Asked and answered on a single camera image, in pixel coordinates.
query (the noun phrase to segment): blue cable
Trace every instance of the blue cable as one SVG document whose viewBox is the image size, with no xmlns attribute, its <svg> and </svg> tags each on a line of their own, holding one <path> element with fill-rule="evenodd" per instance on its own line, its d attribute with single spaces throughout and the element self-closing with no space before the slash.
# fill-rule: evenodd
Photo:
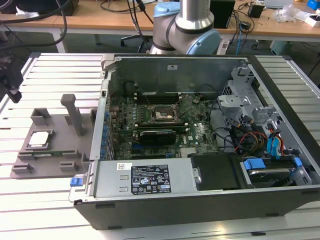
<svg viewBox="0 0 320 240">
<path fill-rule="evenodd" d="M 238 55 L 238 50 L 239 50 L 239 46 L 240 46 L 240 42 L 241 42 L 241 33 L 242 33 L 242 27 L 241 27 L 241 24 L 240 24 L 240 37 L 239 37 L 238 47 L 236 48 L 235 55 Z"/>
</svg>

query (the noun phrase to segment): white box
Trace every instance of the white box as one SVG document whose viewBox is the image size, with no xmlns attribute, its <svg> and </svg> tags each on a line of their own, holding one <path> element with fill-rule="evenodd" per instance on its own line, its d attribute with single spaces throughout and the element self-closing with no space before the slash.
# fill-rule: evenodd
<svg viewBox="0 0 320 240">
<path fill-rule="evenodd" d="M 312 16 L 318 16 L 318 15 L 310 15 L 304 21 L 312 27 L 320 27 L 320 17 L 318 16 L 319 19 L 315 20 L 312 18 Z"/>
</svg>

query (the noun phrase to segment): power supply label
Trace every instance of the power supply label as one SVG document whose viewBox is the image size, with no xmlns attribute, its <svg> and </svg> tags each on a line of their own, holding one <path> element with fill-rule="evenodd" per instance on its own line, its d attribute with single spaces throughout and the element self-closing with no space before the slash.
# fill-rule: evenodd
<svg viewBox="0 0 320 240">
<path fill-rule="evenodd" d="M 134 195 L 171 193 L 168 165 L 132 166 L 131 193 Z"/>
</svg>

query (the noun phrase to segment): green circuit board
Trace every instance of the green circuit board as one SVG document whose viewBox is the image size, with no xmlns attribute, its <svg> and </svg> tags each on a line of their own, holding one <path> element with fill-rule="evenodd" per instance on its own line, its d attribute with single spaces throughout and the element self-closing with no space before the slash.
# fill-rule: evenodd
<svg viewBox="0 0 320 240">
<path fill-rule="evenodd" d="M 137 104 L 134 98 L 111 98 L 111 128 L 114 141 L 114 159 L 183 158 L 187 153 L 209 153 L 219 150 L 213 138 L 213 128 L 207 122 L 208 101 L 200 101 L 194 94 L 183 95 L 177 104 Z M 139 127 L 143 124 L 153 130 L 162 121 L 175 121 L 179 126 L 163 130 L 176 132 L 173 145 L 145 146 L 139 143 Z"/>
</svg>

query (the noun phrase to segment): motherboard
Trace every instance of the motherboard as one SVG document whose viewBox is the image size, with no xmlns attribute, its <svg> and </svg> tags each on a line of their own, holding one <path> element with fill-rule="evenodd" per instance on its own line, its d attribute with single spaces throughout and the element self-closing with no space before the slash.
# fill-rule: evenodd
<svg viewBox="0 0 320 240">
<path fill-rule="evenodd" d="M 219 150 L 200 95 L 110 98 L 114 160 L 186 158 Z"/>
</svg>

